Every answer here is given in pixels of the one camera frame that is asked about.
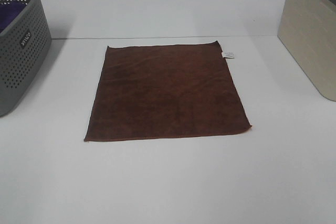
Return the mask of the brown towel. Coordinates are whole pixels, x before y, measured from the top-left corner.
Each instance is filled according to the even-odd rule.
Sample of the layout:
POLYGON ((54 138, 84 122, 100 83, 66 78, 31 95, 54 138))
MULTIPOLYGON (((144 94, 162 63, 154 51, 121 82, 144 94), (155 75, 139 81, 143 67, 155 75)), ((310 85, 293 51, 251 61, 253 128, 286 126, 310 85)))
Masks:
POLYGON ((250 127, 219 42, 108 47, 85 141, 235 135, 250 127))

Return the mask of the grey perforated laundry basket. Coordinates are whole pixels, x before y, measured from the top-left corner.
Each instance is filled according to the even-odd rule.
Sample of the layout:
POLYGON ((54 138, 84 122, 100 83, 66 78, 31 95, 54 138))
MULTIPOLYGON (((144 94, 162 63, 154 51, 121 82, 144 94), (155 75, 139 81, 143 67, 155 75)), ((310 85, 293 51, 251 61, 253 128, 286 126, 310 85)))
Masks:
POLYGON ((1 30, 1 115, 10 113, 43 64, 51 34, 41 0, 1 0, 1 10, 12 4, 23 9, 1 30))

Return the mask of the beige storage bin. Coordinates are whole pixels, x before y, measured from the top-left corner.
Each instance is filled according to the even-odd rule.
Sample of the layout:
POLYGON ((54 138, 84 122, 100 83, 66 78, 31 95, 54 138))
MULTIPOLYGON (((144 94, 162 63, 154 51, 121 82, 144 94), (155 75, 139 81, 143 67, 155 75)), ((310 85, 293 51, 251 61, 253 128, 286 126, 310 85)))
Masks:
POLYGON ((335 0, 285 0, 278 38, 325 98, 335 100, 335 0))

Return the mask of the purple cloth in basket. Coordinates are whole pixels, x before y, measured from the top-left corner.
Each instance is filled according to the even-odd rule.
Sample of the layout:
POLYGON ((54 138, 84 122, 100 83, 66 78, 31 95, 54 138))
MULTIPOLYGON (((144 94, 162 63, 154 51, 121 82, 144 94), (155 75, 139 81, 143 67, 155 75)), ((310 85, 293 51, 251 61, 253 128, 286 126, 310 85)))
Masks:
POLYGON ((1 4, 0 11, 0 30, 1 32, 21 13, 26 7, 25 3, 10 2, 9 4, 1 4))

